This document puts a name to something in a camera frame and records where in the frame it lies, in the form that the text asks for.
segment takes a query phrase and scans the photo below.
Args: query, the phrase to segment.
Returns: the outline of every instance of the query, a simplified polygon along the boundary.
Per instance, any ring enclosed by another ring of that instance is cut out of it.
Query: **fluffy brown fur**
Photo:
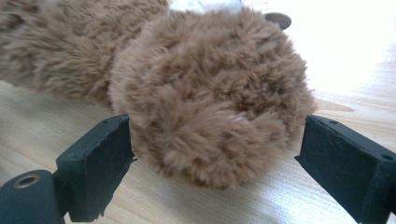
[[[304,61],[259,12],[166,13],[165,0],[0,8],[0,79],[128,113],[134,152],[177,180],[226,189],[261,175],[313,112]]]

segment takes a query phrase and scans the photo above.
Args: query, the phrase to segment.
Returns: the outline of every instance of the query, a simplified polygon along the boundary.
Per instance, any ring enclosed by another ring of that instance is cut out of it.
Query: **light wood tabletop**
[[[396,152],[392,1],[244,2],[292,18],[285,32],[307,60],[316,115],[338,120]],[[0,82],[0,186],[31,170],[55,171],[55,159],[64,150],[111,116],[96,105],[63,102]],[[178,184],[136,161],[95,223],[355,223],[294,159],[301,137],[297,133],[282,150],[269,175],[227,191]]]

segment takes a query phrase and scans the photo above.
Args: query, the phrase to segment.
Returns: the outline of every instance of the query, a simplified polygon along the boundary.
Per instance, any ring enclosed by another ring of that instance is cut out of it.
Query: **wooden table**
[[[391,1],[245,3],[292,17],[286,33],[308,61],[317,115],[396,151],[396,13]],[[95,105],[61,102],[0,82],[0,185],[27,171],[55,171],[55,159],[110,116]],[[143,161],[134,162],[105,216],[95,223],[354,223],[293,158],[300,144],[299,133],[268,176],[224,192],[179,185],[154,174]],[[396,217],[389,223],[396,223]]]

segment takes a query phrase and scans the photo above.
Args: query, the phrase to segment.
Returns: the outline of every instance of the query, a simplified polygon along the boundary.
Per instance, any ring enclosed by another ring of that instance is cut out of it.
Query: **stuffed animal's arm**
[[[112,59],[166,0],[0,0],[0,80],[109,105]]]

